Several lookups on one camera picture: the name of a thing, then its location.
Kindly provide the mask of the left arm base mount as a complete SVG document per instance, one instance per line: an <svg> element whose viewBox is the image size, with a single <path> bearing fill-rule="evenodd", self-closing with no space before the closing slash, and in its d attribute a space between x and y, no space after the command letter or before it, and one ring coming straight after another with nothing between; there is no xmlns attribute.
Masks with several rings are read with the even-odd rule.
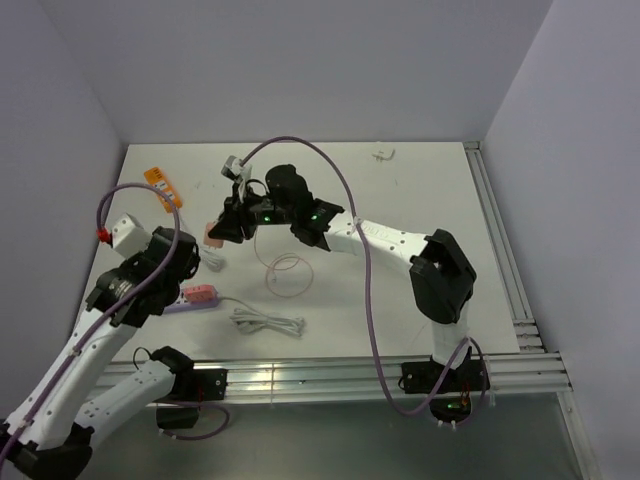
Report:
<svg viewBox="0 0 640 480"><path fill-rule="evenodd" d="M171 432L192 429L205 403L224 399L227 375L228 370L223 368L195 369L179 375L170 393L159 399L168 407L156 408L156 425Z"/></svg>

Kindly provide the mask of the aluminium front rail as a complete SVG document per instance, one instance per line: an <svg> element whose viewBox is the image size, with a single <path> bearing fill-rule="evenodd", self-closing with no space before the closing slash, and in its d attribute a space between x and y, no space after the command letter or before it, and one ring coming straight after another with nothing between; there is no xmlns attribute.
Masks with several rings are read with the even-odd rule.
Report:
<svg viewBox="0 0 640 480"><path fill-rule="evenodd" d="M495 395L565 393L572 390L559 354L487 355ZM225 369L223 401L229 405L383 400L369 358L310 361L197 362L199 373Z"/></svg>

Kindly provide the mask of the purple power strip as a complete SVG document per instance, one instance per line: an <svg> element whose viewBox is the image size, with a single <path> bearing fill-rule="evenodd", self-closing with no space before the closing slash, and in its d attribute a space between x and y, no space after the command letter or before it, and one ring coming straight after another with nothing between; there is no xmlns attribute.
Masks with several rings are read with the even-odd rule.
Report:
<svg viewBox="0 0 640 480"><path fill-rule="evenodd" d="M170 305L164 308L163 314L177 314L190 311L199 311L216 308L220 304L218 297L213 297L207 300L190 301L183 294Z"/></svg>

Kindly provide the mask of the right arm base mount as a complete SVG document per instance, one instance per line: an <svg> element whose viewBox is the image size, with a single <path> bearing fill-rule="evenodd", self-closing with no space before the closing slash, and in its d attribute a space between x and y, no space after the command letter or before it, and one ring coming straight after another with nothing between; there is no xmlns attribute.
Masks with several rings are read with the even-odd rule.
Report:
<svg viewBox="0 0 640 480"><path fill-rule="evenodd" d="M405 394L429 394L443 370L442 365L432 360L404 362L398 387ZM438 395L429 404L429 411L437 422L457 427L471 418L474 408L485 400L490 387L485 364L467 358L459 368L446 373Z"/></svg>

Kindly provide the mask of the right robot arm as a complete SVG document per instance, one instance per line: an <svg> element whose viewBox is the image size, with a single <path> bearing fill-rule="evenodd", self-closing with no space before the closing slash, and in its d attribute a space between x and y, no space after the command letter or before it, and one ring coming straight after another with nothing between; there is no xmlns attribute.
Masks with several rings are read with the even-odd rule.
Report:
<svg viewBox="0 0 640 480"><path fill-rule="evenodd" d="M209 238L241 244L261 227L286 225L302 244L364 259L367 281L372 279L375 262L407 275L416 306L432 325L435 383L452 390L466 379L466 307L477 273L450 232L410 233L362 220L314 197L291 164L267 172L264 194L253 190L250 168L236 157L228 158L221 173L232 181L232 193L208 232Z"/></svg>

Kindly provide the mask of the aluminium right rail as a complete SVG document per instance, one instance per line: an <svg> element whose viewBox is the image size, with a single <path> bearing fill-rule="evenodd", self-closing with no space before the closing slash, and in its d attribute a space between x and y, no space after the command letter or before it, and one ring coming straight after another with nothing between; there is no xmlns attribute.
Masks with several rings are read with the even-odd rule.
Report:
<svg viewBox="0 0 640 480"><path fill-rule="evenodd" d="M534 318L484 165L482 143L465 142L463 148L479 196L520 347L518 355L492 361L495 366L493 392L554 394L571 451L577 462L578 477L600 479L602 474L575 402L573 384L564 359L560 353L547 348Z"/></svg>

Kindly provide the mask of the orange power strip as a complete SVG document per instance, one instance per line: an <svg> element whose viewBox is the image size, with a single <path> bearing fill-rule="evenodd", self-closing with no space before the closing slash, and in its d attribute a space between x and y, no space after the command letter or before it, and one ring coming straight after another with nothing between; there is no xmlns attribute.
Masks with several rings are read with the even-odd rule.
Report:
<svg viewBox="0 0 640 480"><path fill-rule="evenodd" d="M150 186L162 192L162 195L159 195L158 199L167 213L172 212L171 205L174 205L177 210L182 208L183 201L181 196L159 167L152 167L146 170L144 172L144 178Z"/></svg>

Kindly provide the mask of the pink plug adapter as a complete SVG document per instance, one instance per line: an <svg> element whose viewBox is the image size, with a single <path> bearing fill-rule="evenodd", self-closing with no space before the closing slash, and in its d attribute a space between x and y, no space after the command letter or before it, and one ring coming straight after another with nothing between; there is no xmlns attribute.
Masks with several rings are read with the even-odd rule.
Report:
<svg viewBox="0 0 640 480"><path fill-rule="evenodd" d="M191 304L210 303L218 300L216 289L208 284L186 287L183 294L185 300Z"/></svg>

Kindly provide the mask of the small white plug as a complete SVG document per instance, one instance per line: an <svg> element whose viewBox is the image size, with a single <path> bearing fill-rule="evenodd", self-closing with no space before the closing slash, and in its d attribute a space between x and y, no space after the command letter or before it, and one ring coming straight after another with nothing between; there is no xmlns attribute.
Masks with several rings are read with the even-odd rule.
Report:
<svg viewBox="0 0 640 480"><path fill-rule="evenodd" d="M391 147L380 147L371 154L372 158L377 162L389 162L394 159L396 150Z"/></svg>

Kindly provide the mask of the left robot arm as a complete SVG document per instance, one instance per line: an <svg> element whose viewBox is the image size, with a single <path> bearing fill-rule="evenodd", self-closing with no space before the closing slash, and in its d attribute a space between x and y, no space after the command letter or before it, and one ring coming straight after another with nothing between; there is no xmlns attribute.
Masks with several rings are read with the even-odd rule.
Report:
<svg viewBox="0 0 640 480"><path fill-rule="evenodd" d="M195 238L158 227L140 251L104 272L64 349L27 399L1 424L1 460L30 479L75 479L93 451L147 404L183 399L195 386L194 363L165 346L149 365L89 400L114 355L151 316L179 297L197 272Z"/></svg>

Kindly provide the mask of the small pink charger plug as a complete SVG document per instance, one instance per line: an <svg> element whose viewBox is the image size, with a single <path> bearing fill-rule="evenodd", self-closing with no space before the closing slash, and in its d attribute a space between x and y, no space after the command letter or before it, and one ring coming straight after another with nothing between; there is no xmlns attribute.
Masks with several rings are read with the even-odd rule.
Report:
<svg viewBox="0 0 640 480"><path fill-rule="evenodd" d="M203 236L203 244L210 248L220 249L224 246L224 241L220 239L212 238L210 236L210 232L213 230L215 225L216 225L215 222L209 222L206 224L205 230L204 230L204 236Z"/></svg>

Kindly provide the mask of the aluminium rail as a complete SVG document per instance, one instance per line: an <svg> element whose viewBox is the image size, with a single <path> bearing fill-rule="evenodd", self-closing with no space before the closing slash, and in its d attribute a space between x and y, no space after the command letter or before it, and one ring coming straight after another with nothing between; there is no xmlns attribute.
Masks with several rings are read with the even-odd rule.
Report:
<svg viewBox="0 0 640 480"><path fill-rule="evenodd" d="M572 390L559 354L487 355L495 395L565 393ZM310 361L197 362L199 373L225 369L223 401L229 405L383 400L369 358Z"/></svg>
<svg viewBox="0 0 640 480"><path fill-rule="evenodd" d="M600 479L602 474L575 402L573 384L564 359L560 353L547 348L534 318L484 165L482 143L465 142L463 148L479 196L520 347L518 355L492 361L495 366L493 392L554 394L571 451L577 462L578 477Z"/></svg>

